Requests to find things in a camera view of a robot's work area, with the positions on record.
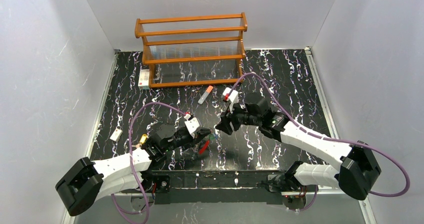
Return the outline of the red white keyring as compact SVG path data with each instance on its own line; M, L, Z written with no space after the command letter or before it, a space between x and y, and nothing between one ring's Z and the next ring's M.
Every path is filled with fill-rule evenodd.
M200 145L199 146L199 149L198 149L198 154L199 155L203 154L207 150L209 144L210 144L210 141L207 140L205 143L203 143L202 145Z

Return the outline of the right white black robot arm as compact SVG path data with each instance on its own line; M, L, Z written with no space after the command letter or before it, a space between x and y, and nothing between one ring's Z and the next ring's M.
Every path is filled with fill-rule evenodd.
M226 88L222 98L229 105L220 115L216 129L228 135L241 125L258 127L266 137L303 149L325 164L308 164L296 161L283 174L264 182L279 191L295 191L309 185L322 185L341 189L356 200L364 200L381 173L381 168L370 149L360 144L346 144L328 140L289 117L273 110L258 93L248 93L244 107L239 104L238 92Z

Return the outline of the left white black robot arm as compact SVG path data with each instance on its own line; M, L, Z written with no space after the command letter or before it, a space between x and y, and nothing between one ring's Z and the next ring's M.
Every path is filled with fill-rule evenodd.
M55 189L70 216L87 211L97 200L127 189L136 189L147 171L179 147L189 149L211 134L211 129L188 124L175 129L162 124L145 143L118 157L91 161L79 159L57 182Z

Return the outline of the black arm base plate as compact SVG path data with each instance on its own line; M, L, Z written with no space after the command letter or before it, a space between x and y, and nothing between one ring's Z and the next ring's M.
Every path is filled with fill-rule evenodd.
M264 202L304 208L306 193L314 188L290 188L283 183L283 176L273 170L153 170L142 173L140 180L156 204Z

